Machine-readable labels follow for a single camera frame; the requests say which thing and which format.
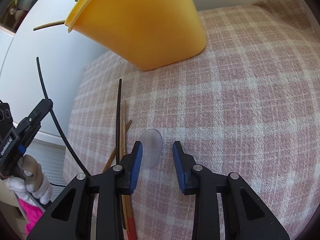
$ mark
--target yellow plastic container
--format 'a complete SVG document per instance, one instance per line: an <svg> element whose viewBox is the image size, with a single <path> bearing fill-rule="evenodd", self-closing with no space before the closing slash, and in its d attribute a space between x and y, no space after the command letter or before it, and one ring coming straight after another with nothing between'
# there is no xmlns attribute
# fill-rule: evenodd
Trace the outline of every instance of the yellow plastic container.
<svg viewBox="0 0 320 240"><path fill-rule="evenodd" d="M78 0L65 25L141 70L192 57L206 43L192 0Z"/></svg>

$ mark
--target person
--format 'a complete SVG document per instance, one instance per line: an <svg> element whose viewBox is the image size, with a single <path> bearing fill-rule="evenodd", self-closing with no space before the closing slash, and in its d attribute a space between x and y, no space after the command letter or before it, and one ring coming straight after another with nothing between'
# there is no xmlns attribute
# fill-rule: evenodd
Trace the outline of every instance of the person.
<svg viewBox="0 0 320 240"><path fill-rule="evenodd" d="M24 155L18 161L18 166L25 178L11 176L7 179L6 186L17 195L19 204L28 218L26 224L26 235L28 235L43 212L27 192L38 198L40 203L47 204L52 196L52 186L42 173L41 165L32 156Z"/></svg>

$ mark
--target gloved hand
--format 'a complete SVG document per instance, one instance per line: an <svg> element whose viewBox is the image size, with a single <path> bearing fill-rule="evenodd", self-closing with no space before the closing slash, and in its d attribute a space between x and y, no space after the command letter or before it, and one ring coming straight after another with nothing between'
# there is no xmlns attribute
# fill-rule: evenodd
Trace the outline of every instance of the gloved hand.
<svg viewBox="0 0 320 240"><path fill-rule="evenodd" d="M18 198L32 206L36 206L36 204L30 199L27 191L34 198L39 198L42 204L47 204L51 199L52 186L47 177L42 174L41 165L30 155L24 155L18 161L18 166L25 179L10 177L6 181L7 187L13 190Z"/></svg>

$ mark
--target plaid cloth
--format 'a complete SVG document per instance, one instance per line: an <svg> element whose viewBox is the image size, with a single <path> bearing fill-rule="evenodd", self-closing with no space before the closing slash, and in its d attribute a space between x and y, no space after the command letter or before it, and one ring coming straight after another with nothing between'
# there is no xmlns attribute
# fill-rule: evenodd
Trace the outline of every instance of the plaid cloth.
<svg viewBox="0 0 320 240"><path fill-rule="evenodd" d="M320 202L320 41L298 0L199 15L207 45L193 58L142 72L109 51L87 66L70 143L92 174L102 171L115 147L122 78L127 121L133 121L128 151L149 128L164 143L132 195L139 240L191 239L195 198L179 190L175 140L213 172L238 172L294 239ZM78 172L67 153L66 180ZM224 237L222 218L220 230Z"/></svg>

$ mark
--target silver screw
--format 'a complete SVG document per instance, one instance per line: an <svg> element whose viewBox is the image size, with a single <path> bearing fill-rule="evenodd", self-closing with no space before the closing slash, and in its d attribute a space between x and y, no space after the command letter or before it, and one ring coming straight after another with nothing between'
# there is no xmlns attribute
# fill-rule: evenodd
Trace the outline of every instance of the silver screw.
<svg viewBox="0 0 320 240"><path fill-rule="evenodd" d="M193 166L193 169L195 171L201 171L202 170L202 166L200 164L196 164L196 165Z"/></svg>
<svg viewBox="0 0 320 240"><path fill-rule="evenodd" d="M114 171L121 171L122 170L122 166L121 165L115 165L115 166L113 166L113 170Z"/></svg>
<svg viewBox="0 0 320 240"><path fill-rule="evenodd" d="M84 179L85 178L85 174L84 173L79 173L78 175L77 175L77 179L79 179L79 180L82 180L82 179Z"/></svg>
<svg viewBox="0 0 320 240"><path fill-rule="evenodd" d="M239 179L239 174L236 173L236 172L232 172L232 173L230 173L230 177L231 177L232 179Z"/></svg>

